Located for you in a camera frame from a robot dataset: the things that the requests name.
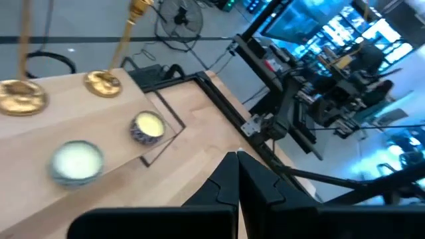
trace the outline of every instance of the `floor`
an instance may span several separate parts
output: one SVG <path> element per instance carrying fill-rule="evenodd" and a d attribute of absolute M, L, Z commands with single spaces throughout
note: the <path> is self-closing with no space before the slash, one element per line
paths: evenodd
<path fill-rule="evenodd" d="M 124 23 L 128 16 L 129 0 L 56 0 L 54 2 L 53 21 L 50 30 L 52 37 L 120 37 Z M 0 3 L 0 33 L 2 36 L 19 35 L 20 1 L 2 1 Z M 244 11 L 242 5 L 236 5 L 229 13 L 206 6 L 202 9 L 204 26 L 202 37 L 232 37 L 241 33 L 252 20 L 252 15 Z M 33 0 L 31 32 L 33 36 L 43 36 L 44 22 L 48 0 Z M 152 37 L 156 13 L 148 11 L 138 20 L 133 28 L 133 37 Z M 175 46 L 184 47 L 181 43 L 174 42 Z M 229 40 L 200 40 L 191 52 L 177 52 L 167 48 L 163 43 L 146 44 L 132 42 L 128 47 L 128 54 L 138 53 L 142 48 L 148 50 L 156 57 L 155 61 L 144 55 L 134 55 L 133 59 L 139 66 L 152 64 L 171 65 L 180 64 L 187 74 L 210 68 L 213 62 L 223 53 L 230 44 Z M 36 50 L 39 44 L 32 44 L 31 50 Z M 47 44 L 46 50 L 69 57 L 76 63 L 77 72 L 105 69 L 112 58 L 116 43 L 64 43 Z M 0 78 L 11 79 L 17 73 L 17 44 L 0 44 Z M 217 72 L 231 57 L 229 53 L 221 59 L 211 70 Z M 36 76 L 54 76 L 68 74 L 68 69 L 59 62 L 47 58 L 36 58 L 28 62 L 28 69 Z M 241 101 L 245 101 L 264 84 L 238 56 L 232 57 L 228 65 L 219 73 L 219 77 Z M 259 98 L 248 102 L 245 106 L 250 108 Z M 278 144 L 292 158 L 295 164 L 307 171 L 343 177 L 360 179 L 362 173 L 354 170 L 362 165 L 361 156 L 367 157 L 376 152 L 382 141 L 368 138 L 359 144 L 358 135 L 346 140 L 341 140 L 332 135 L 330 131 L 317 132 L 317 148 L 322 153 L 324 161 L 319 161 L 314 155 L 306 155 L 291 137 L 286 137 Z M 323 200 L 346 193 L 344 188 L 315 183 L 317 193 Z"/>

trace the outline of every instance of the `floor fan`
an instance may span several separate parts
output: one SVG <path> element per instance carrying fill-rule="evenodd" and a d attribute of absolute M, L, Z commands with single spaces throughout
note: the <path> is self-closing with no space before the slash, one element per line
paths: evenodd
<path fill-rule="evenodd" d="M 157 13 L 155 36 L 173 50 L 191 50 L 201 37 L 199 34 L 203 27 L 203 15 L 198 3 L 195 0 L 164 0 L 159 3 Z M 160 36 L 159 23 L 173 41 L 183 43 L 186 48 L 171 46 L 167 37 Z M 192 46 L 187 45 L 190 42 L 194 42 Z"/>

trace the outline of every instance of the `wooden tabletop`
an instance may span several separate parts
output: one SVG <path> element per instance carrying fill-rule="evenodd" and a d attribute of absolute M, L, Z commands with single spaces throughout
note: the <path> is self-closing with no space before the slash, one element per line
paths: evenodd
<path fill-rule="evenodd" d="M 45 111 L 29 117 L 0 114 L 0 232 L 72 193 L 48 173 L 62 144 L 86 140 L 97 145 L 104 174 L 154 148 L 133 140 L 129 126 L 140 111 L 157 112 L 155 106 L 123 69 L 112 73 L 123 86 L 115 98 L 87 91 L 84 74 L 55 76 L 37 80 L 50 98 Z M 168 124 L 165 132 L 162 143 L 175 135 Z"/>
<path fill-rule="evenodd" d="M 212 72 L 207 74 L 240 114 L 249 118 L 248 111 L 220 79 Z M 227 152 L 243 148 L 261 162 L 195 82 L 178 84 L 160 92 L 187 127 L 152 166 L 147 168 L 139 159 L 131 160 L 96 182 L 0 232 L 0 238 L 65 238 L 72 220 L 92 208 L 180 206 L 199 189 Z M 179 131 L 179 124 L 157 96 L 149 93 L 147 97 L 174 131 Z M 163 146 L 145 154 L 147 160 L 152 160 Z M 294 166 L 279 147 L 276 147 L 276 154 L 284 164 Z M 302 179 L 300 182 L 314 195 L 315 189 L 308 180 Z M 246 238 L 241 214 L 239 223 L 239 238 Z"/>

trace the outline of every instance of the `gold lamp base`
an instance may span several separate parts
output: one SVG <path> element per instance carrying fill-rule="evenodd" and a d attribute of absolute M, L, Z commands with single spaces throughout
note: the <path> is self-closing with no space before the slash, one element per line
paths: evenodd
<path fill-rule="evenodd" d="M 8 116 L 32 116 L 42 112 L 48 104 L 45 90 L 30 81 L 4 80 L 0 82 L 0 112 Z"/>
<path fill-rule="evenodd" d="M 116 97 L 122 91 L 121 82 L 113 74 L 103 70 L 87 73 L 84 85 L 91 93 L 105 98 Z"/>

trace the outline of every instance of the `gold lamp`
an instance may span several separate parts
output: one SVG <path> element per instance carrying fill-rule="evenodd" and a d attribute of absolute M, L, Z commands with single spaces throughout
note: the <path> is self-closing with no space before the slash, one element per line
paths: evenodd
<path fill-rule="evenodd" d="M 122 91 L 121 82 L 111 73 L 111 70 L 116 67 L 121 51 L 128 44 L 131 28 L 135 25 L 136 19 L 142 16 L 151 5 L 153 5 L 153 0 L 131 0 L 129 18 L 124 29 L 124 34 L 115 49 L 108 70 L 95 70 L 87 73 L 84 78 L 84 85 L 91 93 L 106 98 L 112 98 L 120 94 Z"/>
<path fill-rule="evenodd" d="M 0 112 L 9 116 L 32 116 L 42 112 L 48 104 L 45 90 L 28 80 L 25 74 L 27 61 L 30 0 L 23 0 L 22 29 L 19 41 L 19 80 L 4 80 L 0 82 Z"/>

